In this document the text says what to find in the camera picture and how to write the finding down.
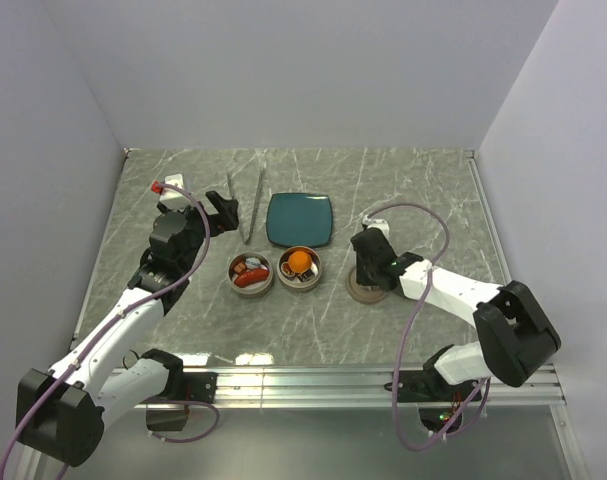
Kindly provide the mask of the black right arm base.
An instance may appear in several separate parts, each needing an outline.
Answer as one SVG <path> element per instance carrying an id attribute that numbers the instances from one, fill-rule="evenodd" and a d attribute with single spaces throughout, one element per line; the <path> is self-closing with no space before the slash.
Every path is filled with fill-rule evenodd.
<path id="1" fill-rule="evenodd" d="M 464 400 L 475 388 L 473 381 L 448 384 L 435 369 L 402 370 L 397 382 L 399 403 L 444 403 Z"/>

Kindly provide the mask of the red sausage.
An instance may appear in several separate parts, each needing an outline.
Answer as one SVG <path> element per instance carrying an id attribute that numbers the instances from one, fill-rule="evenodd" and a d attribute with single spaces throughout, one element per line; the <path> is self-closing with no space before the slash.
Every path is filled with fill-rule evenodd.
<path id="1" fill-rule="evenodd" d="M 262 268 L 247 270 L 235 278 L 234 285 L 239 288 L 246 288 L 250 285 L 265 281 L 269 276 L 270 271 Z"/>

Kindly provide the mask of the metal food tongs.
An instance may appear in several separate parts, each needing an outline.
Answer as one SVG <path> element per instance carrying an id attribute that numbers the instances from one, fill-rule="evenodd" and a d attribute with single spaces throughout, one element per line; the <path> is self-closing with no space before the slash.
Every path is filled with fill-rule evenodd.
<path id="1" fill-rule="evenodd" d="M 229 194 L 233 200 L 238 203 L 238 232 L 244 245 L 249 245 L 253 236 L 258 209 L 263 191 L 264 178 L 266 174 L 266 164 L 260 163 L 256 173 L 256 186 L 250 193 L 238 193 L 236 188 L 236 176 L 230 169 L 226 171 L 226 182 Z"/>

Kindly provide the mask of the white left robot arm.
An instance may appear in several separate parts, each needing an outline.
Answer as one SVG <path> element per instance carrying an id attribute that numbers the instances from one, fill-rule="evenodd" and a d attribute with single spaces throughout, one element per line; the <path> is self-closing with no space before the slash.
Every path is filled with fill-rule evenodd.
<path id="1" fill-rule="evenodd" d="M 182 188 L 177 199 L 161 183 L 159 216 L 149 245 L 117 304 L 95 329 L 47 371 L 32 369 L 18 385 L 14 441 L 77 467 L 96 450 L 104 431 L 151 397 L 178 399 L 183 362 L 150 350 L 126 372 L 113 370 L 139 337 L 166 317 L 204 261 L 212 238 L 239 226 L 236 199 L 206 194 L 215 213 Z"/>

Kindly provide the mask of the small white rice bowl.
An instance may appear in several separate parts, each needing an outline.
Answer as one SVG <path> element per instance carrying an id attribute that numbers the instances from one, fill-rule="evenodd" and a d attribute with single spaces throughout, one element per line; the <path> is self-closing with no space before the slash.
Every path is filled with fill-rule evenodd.
<path id="1" fill-rule="evenodd" d="M 246 257 L 245 265 L 248 270 L 259 269 L 262 267 L 262 261 L 256 257 Z"/>

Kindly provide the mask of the orange half fruit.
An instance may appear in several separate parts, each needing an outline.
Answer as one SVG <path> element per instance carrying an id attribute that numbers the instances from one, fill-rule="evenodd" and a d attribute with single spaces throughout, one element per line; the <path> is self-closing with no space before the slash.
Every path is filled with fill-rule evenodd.
<path id="1" fill-rule="evenodd" d="M 307 251 L 295 250 L 290 254 L 287 263 L 295 274 L 303 274 L 311 269 L 313 260 Z"/>

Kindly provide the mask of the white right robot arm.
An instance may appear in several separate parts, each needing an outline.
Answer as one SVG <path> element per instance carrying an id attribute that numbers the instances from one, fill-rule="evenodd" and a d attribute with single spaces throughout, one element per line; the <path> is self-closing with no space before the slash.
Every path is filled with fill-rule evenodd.
<path id="1" fill-rule="evenodd" d="M 558 332 L 525 284 L 485 283 L 417 254 L 398 255 L 376 227 L 354 235 L 351 243 L 353 285 L 426 303 L 476 330 L 476 341 L 447 346 L 426 362 L 423 384 L 431 397 L 446 399 L 459 384 L 491 376 L 518 388 L 561 348 Z"/>

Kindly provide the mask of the black white tofu block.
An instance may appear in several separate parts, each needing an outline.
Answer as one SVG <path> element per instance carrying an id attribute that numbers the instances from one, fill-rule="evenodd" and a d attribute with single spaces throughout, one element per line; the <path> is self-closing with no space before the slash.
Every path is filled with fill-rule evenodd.
<path id="1" fill-rule="evenodd" d="M 299 278 L 300 281 L 306 282 L 306 281 L 311 280 L 314 276 L 315 276 L 314 271 L 312 269 L 308 269 L 305 272 L 300 273 L 298 275 L 298 278 Z"/>

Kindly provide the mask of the beige lid with handle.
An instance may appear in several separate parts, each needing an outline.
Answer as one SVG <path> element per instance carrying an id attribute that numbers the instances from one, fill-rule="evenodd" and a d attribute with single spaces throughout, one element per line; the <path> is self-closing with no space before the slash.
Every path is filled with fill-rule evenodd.
<path id="1" fill-rule="evenodd" d="M 357 281 L 357 267 L 354 266 L 346 277 L 346 290 L 358 303 L 373 305 L 383 301 L 388 293 L 377 286 L 363 286 Z"/>

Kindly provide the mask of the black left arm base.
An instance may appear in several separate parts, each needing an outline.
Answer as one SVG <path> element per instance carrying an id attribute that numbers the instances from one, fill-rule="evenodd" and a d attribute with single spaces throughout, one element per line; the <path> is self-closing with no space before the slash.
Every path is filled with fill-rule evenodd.
<path id="1" fill-rule="evenodd" d="M 213 404 L 217 380 L 218 374 L 212 371 L 170 374 L 164 389 L 156 395 L 147 397 L 143 403 L 196 401 Z"/>

